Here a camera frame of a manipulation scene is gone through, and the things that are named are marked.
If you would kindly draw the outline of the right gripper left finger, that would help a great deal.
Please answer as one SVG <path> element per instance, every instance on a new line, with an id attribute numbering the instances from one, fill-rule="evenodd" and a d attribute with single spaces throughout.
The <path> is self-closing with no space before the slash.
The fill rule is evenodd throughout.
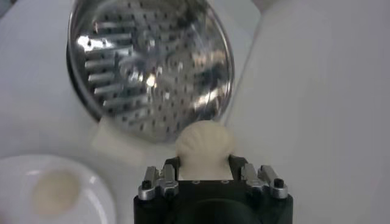
<path id="1" fill-rule="evenodd" d="M 144 179 L 138 187 L 138 198 L 141 201 L 153 200 L 158 194 L 164 198 L 174 198 L 179 193 L 180 159 L 167 159 L 158 170 L 155 166 L 146 169 Z"/>

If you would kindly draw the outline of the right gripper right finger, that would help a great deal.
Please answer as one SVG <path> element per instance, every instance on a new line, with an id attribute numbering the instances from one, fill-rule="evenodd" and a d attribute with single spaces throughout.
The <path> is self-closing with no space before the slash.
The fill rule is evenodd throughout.
<path id="1" fill-rule="evenodd" d="M 288 187 L 284 179 L 280 178 L 269 165 L 262 165 L 256 169 L 245 158 L 230 155 L 228 158 L 230 171 L 234 180 L 245 182 L 250 188 L 264 192 L 278 200 L 288 198 Z"/>

